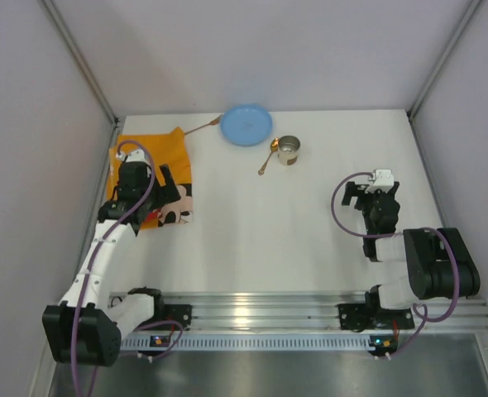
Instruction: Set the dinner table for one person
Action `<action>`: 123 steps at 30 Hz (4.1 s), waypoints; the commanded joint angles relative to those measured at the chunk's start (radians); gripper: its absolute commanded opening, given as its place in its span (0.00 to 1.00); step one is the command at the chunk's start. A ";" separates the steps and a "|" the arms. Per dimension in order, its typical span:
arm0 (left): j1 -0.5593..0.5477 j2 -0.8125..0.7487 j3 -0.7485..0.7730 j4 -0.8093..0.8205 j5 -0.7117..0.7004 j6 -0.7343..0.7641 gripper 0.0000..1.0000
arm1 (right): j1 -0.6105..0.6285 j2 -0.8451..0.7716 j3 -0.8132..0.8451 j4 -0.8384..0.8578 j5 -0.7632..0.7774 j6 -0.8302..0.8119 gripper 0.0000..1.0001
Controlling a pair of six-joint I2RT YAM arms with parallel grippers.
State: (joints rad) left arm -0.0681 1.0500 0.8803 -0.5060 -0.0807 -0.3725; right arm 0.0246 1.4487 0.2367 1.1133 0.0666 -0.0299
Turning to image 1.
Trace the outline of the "orange Mickey Mouse placemat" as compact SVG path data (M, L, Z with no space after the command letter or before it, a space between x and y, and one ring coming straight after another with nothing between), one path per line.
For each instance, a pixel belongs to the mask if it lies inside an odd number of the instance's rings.
M137 141L151 154L155 165L168 165L180 198L162 208L151 210L142 229L153 229L175 223L187 223L193 217L193 180L189 155L185 147L185 132L176 127L171 132L151 135L120 135L117 143Z

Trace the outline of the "gold fork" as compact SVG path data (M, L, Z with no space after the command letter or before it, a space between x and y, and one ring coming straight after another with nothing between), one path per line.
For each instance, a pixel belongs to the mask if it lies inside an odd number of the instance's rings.
M212 121L210 121L208 123L205 123L205 124L203 124L203 125L201 125L199 127L195 127L194 129L192 129L190 131L187 131L185 133L185 135L187 136L187 135L189 135L191 133L194 133L194 132L197 132L197 131L205 128L205 127L217 126L220 123L221 119L222 119L222 115L216 117L215 119L213 119Z

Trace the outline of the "blue plate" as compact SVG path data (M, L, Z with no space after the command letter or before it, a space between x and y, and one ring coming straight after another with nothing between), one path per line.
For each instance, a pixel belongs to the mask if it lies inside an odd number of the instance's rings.
M254 146L270 136L273 120L261 105L241 104L222 115L220 129L224 138L233 145Z

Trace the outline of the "gold spoon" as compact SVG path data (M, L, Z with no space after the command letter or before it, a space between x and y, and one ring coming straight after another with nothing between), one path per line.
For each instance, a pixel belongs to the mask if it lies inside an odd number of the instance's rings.
M270 143L270 153L269 153L269 155L266 157L265 162L260 167L260 169L257 171L257 174L259 176L262 176L265 173L266 167L268 166L268 163L270 161L270 158L278 151L278 149L279 149L279 138L276 137Z

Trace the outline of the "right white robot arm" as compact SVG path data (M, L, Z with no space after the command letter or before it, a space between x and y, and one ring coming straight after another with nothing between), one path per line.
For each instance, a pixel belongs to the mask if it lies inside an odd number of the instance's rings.
M361 212L365 231L345 227L336 212L335 189L331 213L345 233L362 239L364 256L375 263L400 263L406 274L397 280L375 285L367 293L373 310L412 309L426 323L449 318L461 297L479 293L481 277L461 233L455 227L419 227L397 230L400 204L395 198L399 183L378 185L375 180L357 184L348 176L343 187L342 205L353 199Z

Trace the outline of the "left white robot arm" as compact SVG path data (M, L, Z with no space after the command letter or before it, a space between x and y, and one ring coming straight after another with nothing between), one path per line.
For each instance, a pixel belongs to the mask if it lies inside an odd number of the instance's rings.
M88 255L74 283L58 304L49 305L42 324L55 361L111 366L124 337L147 323L159 322L165 310L158 289L137 287L117 306L108 302L117 271L127 265L132 246L148 215L179 199L170 167L161 165L159 184L145 160L125 160L112 197L98 211Z

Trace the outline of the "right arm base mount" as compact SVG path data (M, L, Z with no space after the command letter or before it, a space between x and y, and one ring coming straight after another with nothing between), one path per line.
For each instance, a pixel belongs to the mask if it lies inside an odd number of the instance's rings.
M344 331L411 330L415 328L410 309L370 309L365 304L339 304L340 328Z

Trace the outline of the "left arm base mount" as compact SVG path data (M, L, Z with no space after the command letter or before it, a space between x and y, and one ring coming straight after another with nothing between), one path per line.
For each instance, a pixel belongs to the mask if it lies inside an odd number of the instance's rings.
M192 311L193 306L190 304L164 304L155 318L157 321L176 321L184 330L188 330L193 318Z

